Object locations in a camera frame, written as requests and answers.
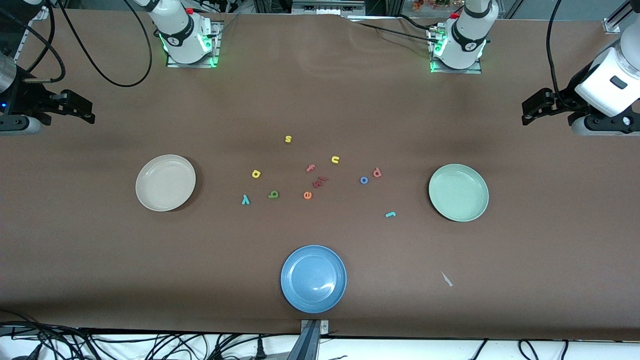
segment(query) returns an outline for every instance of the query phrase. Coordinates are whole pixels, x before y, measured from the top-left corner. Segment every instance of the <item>metal cylinder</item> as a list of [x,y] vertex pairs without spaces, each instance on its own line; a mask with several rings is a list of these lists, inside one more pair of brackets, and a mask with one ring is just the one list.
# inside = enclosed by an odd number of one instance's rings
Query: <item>metal cylinder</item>
[[13,59],[0,54],[0,93],[8,89],[15,80],[16,65]]

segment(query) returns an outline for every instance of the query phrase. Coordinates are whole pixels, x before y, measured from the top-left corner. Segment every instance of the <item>black cable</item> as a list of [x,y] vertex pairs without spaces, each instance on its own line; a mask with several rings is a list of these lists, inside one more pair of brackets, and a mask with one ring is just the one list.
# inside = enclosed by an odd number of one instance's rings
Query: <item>black cable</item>
[[407,20],[408,22],[410,22],[410,23],[411,23],[411,25],[415,26],[416,28],[423,29],[423,30],[428,30],[428,29],[429,29],[429,26],[420,25],[420,24],[418,24],[417,22],[413,21],[413,19],[412,19],[412,18],[410,18],[409,16],[406,16],[405,14],[399,13],[399,14],[397,14],[397,15],[396,15],[396,16],[394,16],[394,17],[401,17],[401,18],[403,18],[404,20]]
[[551,13],[551,18],[549,18],[549,25],[547,27],[547,40],[546,40],[547,60],[549,61],[549,70],[551,71],[551,82],[553,83],[554,92],[556,93],[558,100],[560,100],[562,105],[566,106],[569,110],[578,111],[579,109],[573,106],[569,106],[569,104],[567,104],[564,101],[564,97],[560,93],[560,90],[558,90],[558,80],[556,78],[556,66],[554,65],[554,59],[553,59],[553,56],[551,55],[551,28],[554,25],[554,20],[556,19],[556,13],[558,12],[558,8],[560,7],[561,3],[562,3],[562,0],[557,0],[556,5],[554,6],[554,11]]
[[265,360],[267,354],[264,352],[264,345],[262,344],[262,335],[258,335],[258,349],[255,352],[255,360]]
[[218,336],[218,339],[216,340],[216,347],[213,349],[213,351],[207,357],[206,360],[220,360],[220,359],[222,359],[222,352],[225,351],[225,347],[227,345],[231,344],[231,341],[234,341],[235,339],[240,337],[239,334],[231,334],[228,338],[224,339],[221,342],[220,339],[222,339],[222,336],[223,336],[223,334],[220,334],[220,336]]
[[152,50],[151,50],[151,42],[149,41],[149,35],[147,34],[147,29],[145,28],[145,25],[142,23],[142,20],[140,20],[140,17],[138,16],[138,14],[136,13],[136,11],[133,9],[133,7],[131,7],[131,4],[129,4],[129,2],[127,0],[122,0],[127,7],[131,10],[131,12],[133,13],[133,15],[136,17],[136,20],[138,20],[138,24],[140,24],[140,28],[142,29],[142,32],[145,36],[145,40],[147,41],[147,48],[149,51],[149,65],[147,67],[147,71],[145,72],[145,74],[142,76],[142,78],[140,78],[140,80],[131,83],[131,84],[120,84],[120,83],[116,83],[115,81],[109,79],[109,77],[107,77],[107,75],[105,75],[100,68],[98,67],[98,65],[95,64],[93,58],[91,57],[91,55],[89,55],[89,52],[86,50],[86,47],[84,46],[84,44],[82,43],[82,40],[80,39],[80,36],[78,35],[76,28],[74,27],[74,25],[71,23],[71,19],[69,19],[69,16],[67,15],[67,11],[65,9],[64,6],[62,6],[62,4],[60,3],[60,10],[62,11],[62,15],[65,17],[65,19],[67,20],[67,24],[69,24],[69,28],[71,29],[71,32],[74,34],[74,37],[76,38],[76,40],[78,41],[78,44],[80,45],[80,48],[82,48],[82,51],[84,52],[84,55],[86,55],[86,58],[89,59],[89,62],[91,63],[91,65],[93,66],[93,68],[98,72],[98,74],[100,74],[100,76],[102,76],[102,78],[104,78],[106,81],[109,81],[111,84],[115,85],[115,86],[119,86],[121,88],[130,88],[130,87],[134,87],[138,84],[140,84],[141,82],[143,82],[147,76],[149,75],[149,72],[151,71],[151,65],[153,63],[153,54],[152,54]]
[[16,340],[15,337],[21,334],[26,334],[27,332],[32,332],[32,329],[27,329],[27,330],[23,330],[20,332],[15,332],[15,327],[12,327],[11,332],[9,332],[8,334],[2,334],[0,335],[0,337],[2,336],[11,336],[11,340]]
[[[49,37],[47,38],[47,41],[50,44],[53,44],[53,36],[56,34],[56,19],[53,16],[53,8],[51,7],[51,3],[49,2],[49,0],[45,0],[44,3],[49,11]],[[31,66],[27,68],[28,72],[33,71],[33,69],[38,66],[38,64],[42,61],[42,58],[44,58],[45,54],[47,54],[48,50],[49,48],[45,46],[44,49],[40,51],[40,54],[38,55],[36,60],[31,64]]]
[[518,6],[515,9],[513,9],[513,12],[511,13],[511,16],[509,17],[509,19],[513,19],[513,17],[516,15],[516,13],[518,12],[522,4],[524,4],[524,1],[520,1]]
[[38,360],[38,356],[40,356],[40,350],[42,349],[42,344],[36,345],[33,351],[27,356],[26,360]]
[[204,334],[202,334],[202,341],[204,341],[205,346],[204,356],[202,357],[202,360],[205,360],[207,358],[207,354],[209,353],[209,342],[207,341],[207,337]]
[[187,352],[187,354],[189,354],[189,360],[193,360],[193,356],[194,356],[194,354],[193,354],[191,351],[189,351],[189,350],[187,350],[187,349],[185,349],[185,348],[180,349],[180,350],[178,350],[178,351],[174,352],[174,354],[178,354],[179,352],[183,352],[183,351],[186,351],[186,352]]
[[[295,333],[281,333],[281,334],[264,334],[264,335],[259,335],[259,336],[260,336],[262,339],[264,339],[264,338],[270,338],[270,337],[272,337],[272,336],[285,336],[285,335],[296,335],[296,336],[299,336],[300,334],[295,334]],[[229,349],[231,349],[231,348],[233,348],[233,347],[236,347],[236,346],[238,346],[238,345],[240,345],[240,344],[244,344],[244,343],[247,343],[247,342],[249,342],[249,341],[255,341],[255,340],[258,340],[258,336],[254,336],[254,337],[252,337],[252,338],[245,339],[245,340],[243,340],[243,341],[238,341],[237,343],[234,343],[234,344],[229,345],[228,347],[226,347],[226,348],[222,349],[222,350],[220,351],[220,354],[222,355],[222,353],[223,353],[223,352],[225,352],[225,351],[227,351],[227,350],[229,350]]]
[[484,339],[482,341],[482,343],[480,344],[480,347],[478,347],[478,349],[476,350],[476,354],[469,360],[477,360],[478,356],[480,356],[480,351],[482,351],[483,347],[486,345],[486,343],[489,341],[489,339]]
[[38,336],[36,337],[36,339],[46,348],[48,348],[49,350],[53,351],[54,353],[54,358],[56,360],[58,360],[58,356],[60,356],[62,359],[65,359],[65,357],[62,355],[62,353],[60,353],[60,351],[58,351],[56,349],[56,347],[53,344],[53,339],[55,339],[56,341],[62,342],[64,345],[66,345],[69,348],[69,352],[77,357],[81,360],[84,359],[84,357],[82,356],[82,353],[79,351],[79,349],[74,348],[73,345],[71,345],[65,338],[64,336],[62,336],[59,332],[57,332],[56,330],[54,330],[50,325],[46,325],[46,324],[41,324],[38,323],[36,320],[31,320],[28,317],[22,315],[22,314],[18,314],[15,313],[13,311],[8,311],[8,310],[0,310],[1,312],[4,313],[8,313],[14,316],[18,316],[19,318],[23,319],[23,322],[3,322],[0,323],[1,326],[6,326],[6,324],[9,324],[9,326],[11,325],[15,325],[16,323],[19,323],[22,326],[25,327],[31,327],[33,330],[37,330],[38,331]]
[[102,347],[100,347],[100,345],[94,343],[95,347],[98,348],[98,350],[100,350],[103,354],[107,355],[111,360],[120,360],[117,359],[116,357],[112,356],[111,354],[109,354],[108,352],[106,352]]
[[564,342],[564,349],[562,350],[562,355],[560,355],[560,360],[564,360],[566,351],[569,350],[569,340],[563,340],[563,342]]
[[67,70],[65,68],[65,64],[62,62],[62,58],[60,58],[60,55],[58,54],[58,52],[53,48],[53,46],[51,45],[51,43],[49,43],[48,41],[45,40],[44,37],[42,37],[42,35],[40,35],[37,31],[35,31],[34,29],[31,28],[31,26],[24,24],[22,21],[20,21],[18,18],[16,18],[15,16],[11,15],[8,11],[6,11],[4,8],[0,7],[0,13],[2,13],[5,17],[9,18],[11,21],[15,22],[16,24],[20,25],[20,27],[24,30],[28,30],[30,33],[33,34],[33,36],[37,37],[38,40],[40,40],[44,46],[46,48],[48,48],[51,53],[53,54],[53,56],[56,57],[56,60],[58,61],[58,64],[60,65],[60,76],[58,76],[55,79],[26,79],[28,81],[25,82],[30,82],[30,83],[57,83],[60,80],[62,80],[65,75],[67,74]]
[[379,27],[379,26],[375,26],[375,25],[363,24],[363,23],[361,23],[361,22],[358,22],[358,24],[360,24],[360,25],[362,25],[362,26],[366,26],[366,27],[368,27],[368,28],[373,28],[373,29],[378,29],[378,30],[386,31],[386,32],[388,32],[388,33],[394,33],[394,34],[402,35],[402,36],[405,36],[405,37],[417,38],[417,39],[420,39],[420,40],[425,40],[425,41],[427,41],[427,42],[436,42],[436,41],[437,41],[436,39],[432,39],[432,38],[425,38],[425,37],[419,37],[419,36],[416,36],[416,35],[411,35],[411,34],[407,34],[407,33],[402,33],[402,32],[400,32],[400,31],[396,31],[396,30],[391,30],[391,29],[381,28],[381,27]]
[[155,338],[147,338],[147,339],[135,339],[135,340],[107,340],[107,339],[97,339],[94,338],[93,336],[91,336],[91,340],[93,342],[99,341],[101,343],[113,343],[113,344],[118,344],[118,343],[143,343],[145,341],[151,341],[151,340],[156,340],[157,341],[158,337],[156,336]]
[[192,336],[192,337],[188,338],[187,340],[182,340],[182,339],[180,339],[180,338],[178,337],[178,340],[179,340],[178,345],[177,345],[175,348],[173,348],[173,350],[171,350],[168,354],[166,354],[165,356],[163,356],[163,357],[162,357],[162,360],[167,360],[167,359],[169,358],[169,356],[171,356],[172,354],[175,354],[176,352],[181,351],[181,350],[178,350],[178,349],[179,349],[180,347],[182,347],[182,346],[186,347],[186,348],[188,349],[188,351],[191,351],[191,353],[192,353],[193,355],[195,355],[195,351],[193,351],[193,348],[191,348],[191,347],[189,346],[189,344],[187,344],[187,343],[188,343],[189,341],[191,341],[191,340],[193,340],[193,339],[195,339],[195,338],[199,337],[199,336],[201,336],[201,335],[197,334],[197,335],[194,335],[194,336]]
[[523,343],[525,343],[525,344],[527,344],[529,346],[529,348],[531,349],[531,352],[533,353],[533,356],[536,358],[536,360],[539,360],[538,359],[538,354],[536,353],[535,349],[533,349],[533,345],[531,345],[529,340],[520,340],[520,341],[518,341],[518,350],[522,354],[522,357],[524,357],[526,360],[531,360],[531,358],[529,356],[526,356],[524,354],[524,351],[522,350],[522,344]]
[[169,345],[173,340],[175,339],[179,339],[180,335],[173,335],[173,339],[169,339],[169,341],[167,341],[166,343],[162,344],[160,346],[160,344],[166,340],[167,338],[165,338],[163,341],[160,341],[157,345],[154,345],[154,347],[152,348],[152,350],[147,354],[147,356],[145,357],[145,360],[151,360],[154,358],[154,355],[156,355],[160,350],[162,350],[163,347]]
[[[76,339],[76,335],[71,335],[71,340],[73,340],[73,342],[76,344],[76,349],[78,349],[78,352],[80,353],[81,359],[85,359],[84,353],[82,352],[82,347],[85,344],[87,345],[87,347],[90,347],[89,346],[90,344],[89,344],[88,340],[84,339],[83,343],[80,344],[78,342],[78,340]],[[102,357],[98,354],[97,350],[95,350],[95,348],[93,348],[93,345],[90,347],[89,351],[91,351],[94,354],[96,359],[98,359],[98,360],[102,359]]]

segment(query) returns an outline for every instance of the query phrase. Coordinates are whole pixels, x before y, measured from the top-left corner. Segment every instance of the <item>plate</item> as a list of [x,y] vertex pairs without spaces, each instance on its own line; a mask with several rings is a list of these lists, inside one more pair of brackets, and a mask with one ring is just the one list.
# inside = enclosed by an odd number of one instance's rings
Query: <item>plate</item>
[[445,165],[431,176],[429,198],[442,216],[453,221],[475,220],[489,205],[489,189],[474,169],[460,164]]
[[149,161],[138,174],[138,200],[153,211],[169,211],[184,204],[196,186],[193,165],[178,155],[162,155]]
[[282,293],[289,303],[309,314],[335,306],[347,287],[347,270],[331,249],[308,245],[294,251],[280,274]]

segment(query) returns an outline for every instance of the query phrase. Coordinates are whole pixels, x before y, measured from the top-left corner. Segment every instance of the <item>white plate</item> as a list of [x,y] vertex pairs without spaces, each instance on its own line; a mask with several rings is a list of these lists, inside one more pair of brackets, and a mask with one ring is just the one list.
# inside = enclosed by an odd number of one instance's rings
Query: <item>white plate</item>
[[178,155],[162,155],[149,161],[138,174],[138,200],[153,211],[169,211],[184,204],[196,186],[193,165]]
[[489,189],[474,169],[460,164],[439,168],[429,182],[431,203],[445,218],[466,222],[480,217],[489,205]]

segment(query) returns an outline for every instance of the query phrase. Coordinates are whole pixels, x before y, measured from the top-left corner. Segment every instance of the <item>white floor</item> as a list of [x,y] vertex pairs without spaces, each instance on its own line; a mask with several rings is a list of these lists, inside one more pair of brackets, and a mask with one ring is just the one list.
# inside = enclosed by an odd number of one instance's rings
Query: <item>white floor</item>
[[[242,338],[251,338],[255,335],[246,335]],[[148,339],[149,335],[141,336],[98,336],[111,340],[124,339]],[[209,351],[215,345],[217,335],[207,335]],[[281,354],[291,350],[296,341],[296,336],[277,336],[264,339],[264,350],[268,354]],[[374,359],[402,359],[402,360],[468,360],[475,354],[480,340],[323,340],[320,345],[318,360],[331,360],[345,357],[345,360],[374,360]],[[564,346],[561,341],[532,341],[531,342],[540,360],[557,360]],[[12,340],[10,337],[0,339],[0,360],[9,360],[17,356],[26,356],[35,348],[37,341],[33,340]],[[142,360],[148,354],[154,341],[126,344],[101,343],[101,347],[108,351],[118,360]],[[204,358],[205,340],[197,338],[190,341],[195,355],[199,359]],[[166,346],[154,359],[160,359],[166,355],[173,346]],[[64,347],[59,347],[60,351],[67,355]],[[525,353],[534,359],[529,349],[525,346]],[[239,345],[224,353],[225,359],[232,359],[236,356],[241,359],[249,359],[255,356],[256,341]],[[43,349],[40,353],[40,360],[54,360],[51,351]],[[187,352],[179,352],[171,355],[172,360],[189,360]],[[491,359],[524,359],[518,351],[517,341],[489,341],[478,360]],[[640,359],[640,344],[638,343],[613,343],[594,341],[572,341],[569,344],[565,360],[638,360]]]

